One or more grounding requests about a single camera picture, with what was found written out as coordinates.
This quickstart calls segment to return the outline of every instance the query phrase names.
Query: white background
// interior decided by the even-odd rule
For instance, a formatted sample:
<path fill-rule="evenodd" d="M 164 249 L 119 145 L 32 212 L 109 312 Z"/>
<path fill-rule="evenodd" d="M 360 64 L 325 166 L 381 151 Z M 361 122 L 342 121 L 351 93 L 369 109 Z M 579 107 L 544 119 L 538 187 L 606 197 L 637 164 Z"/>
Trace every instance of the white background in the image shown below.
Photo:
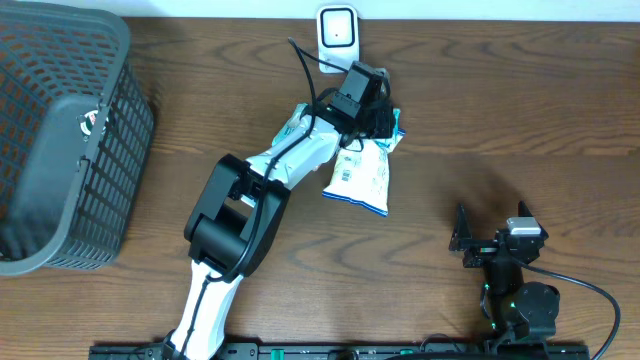
<path fill-rule="evenodd" d="M 640 21 L 640 0 L 48 0 L 120 16 L 315 18 L 350 4 L 363 19 Z"/>

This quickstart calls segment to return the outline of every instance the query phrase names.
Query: wooden table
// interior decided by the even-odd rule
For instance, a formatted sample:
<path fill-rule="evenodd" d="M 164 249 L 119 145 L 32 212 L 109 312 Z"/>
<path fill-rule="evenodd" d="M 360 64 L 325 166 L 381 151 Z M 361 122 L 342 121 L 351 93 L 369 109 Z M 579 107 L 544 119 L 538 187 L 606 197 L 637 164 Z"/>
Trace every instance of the wooden table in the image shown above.
<path fill-rule="evenodd" d="M 182 231 L 215 163 L 268 146 L 309 99 L 287 43 L 313 21 L 130 19 L 131 61 L 157 135 L 117 262 L 0 279 L 0 357 L 86 359 L 177 326 L 191 278 Z M 388 218 L 324 199 L 332 165 L 292 193 L 278 236 L 241 285 L 227 333 L 265 342 L 421 341 L 489 331 L 480 270 L 447 250 L 455 205 L 491 236 L 524 199 L 551 237 L 535 265 L 592 281 L 622 307 L 608 359 L 640 351 L 640 25 L 361 21 L 362 60 L 391 73 L 406 138 Z M 340 84 L 312 65 L 316 88 Z M 557 339 L 592 354 L 613 311 L 562 294 Z"/>

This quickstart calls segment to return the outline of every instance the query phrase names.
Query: wooden tabletop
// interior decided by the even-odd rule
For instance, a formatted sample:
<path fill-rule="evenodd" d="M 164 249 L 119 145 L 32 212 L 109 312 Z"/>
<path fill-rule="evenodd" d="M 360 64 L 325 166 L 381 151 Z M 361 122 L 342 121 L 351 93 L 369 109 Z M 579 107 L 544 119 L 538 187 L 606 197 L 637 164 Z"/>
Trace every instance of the wooden tabletop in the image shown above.
<path fill-rule="evenodd" d="M 115 264 L 0 279 L 0 358 L 86 359 L 178 325 L 191 278 L 182 231 L 216 162 L 266 149 L 309 100 L 287 43 L 307 20 L 129 19 L 130 60 L 157 135 Z M 490 331 L 479 269 L 447 250 L 462 202 L 491 236 L 518 200 L 550 234 L 534 265 L 614 295 L 607 359 L 640 352 L 640 25 L 361 21 L 361 60 L 386 67 L 407 136 L 391 155 L 389 217 L 325 199 L 333 165 L 293 191 L 275 243 L 238 290 L 227 333 L 265 342 L 421 341 Z M 318 91 L 342 76 L 322 75 Z M 594 354 L 613 322 L 601 296 L 561 292 L 554 339 Z"/>

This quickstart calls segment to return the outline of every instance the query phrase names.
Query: plastic basket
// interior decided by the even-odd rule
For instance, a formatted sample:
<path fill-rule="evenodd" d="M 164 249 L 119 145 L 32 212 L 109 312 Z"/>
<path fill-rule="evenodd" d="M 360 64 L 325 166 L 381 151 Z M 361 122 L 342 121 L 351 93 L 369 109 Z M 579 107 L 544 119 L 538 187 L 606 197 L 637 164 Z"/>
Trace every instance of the plastic basket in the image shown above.
<path fill-rule="evenodd" d="M 0 1 L 0 275 L 116 258 L 155 127 L 129 43 L 105 11 Z"/>

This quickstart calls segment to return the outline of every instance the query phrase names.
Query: sticker in basket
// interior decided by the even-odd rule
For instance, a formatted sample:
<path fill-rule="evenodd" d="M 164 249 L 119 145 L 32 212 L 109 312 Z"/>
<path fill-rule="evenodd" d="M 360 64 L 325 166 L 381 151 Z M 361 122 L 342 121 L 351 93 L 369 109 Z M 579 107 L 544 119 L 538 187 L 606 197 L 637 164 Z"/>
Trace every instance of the sticker in basket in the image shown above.
<path fill-rule="evenodd" d="M 96 115 L 98 115 L 98 110 L 92 110 L 84 114 L 84 121 L 80 123 L 80 130 L 82 130 L 82 133 L 85 135 L 84 141 L 89 141 L 93 126 L 96 124 Z M 102 135 L 104 135 L 106 131 L 107 127 L 105 126 L 102 128 Z"/>

